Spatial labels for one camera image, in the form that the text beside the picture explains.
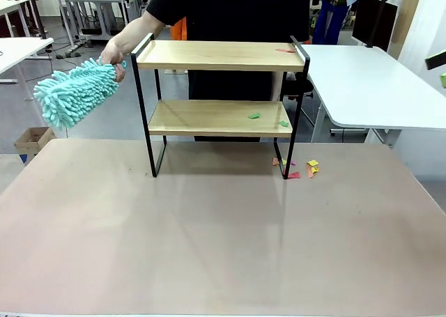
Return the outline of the person's right hand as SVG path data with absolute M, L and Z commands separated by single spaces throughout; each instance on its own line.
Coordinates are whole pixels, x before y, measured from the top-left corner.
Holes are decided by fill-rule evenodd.
M 122 62 L 127 53 L 125 44 L 116 36 L 107 43 L 100 55 L 103 64 L 111 64 L 114 67 L 116 82 L 121 82 L 125 77 L 125 69 L 122 66 Z

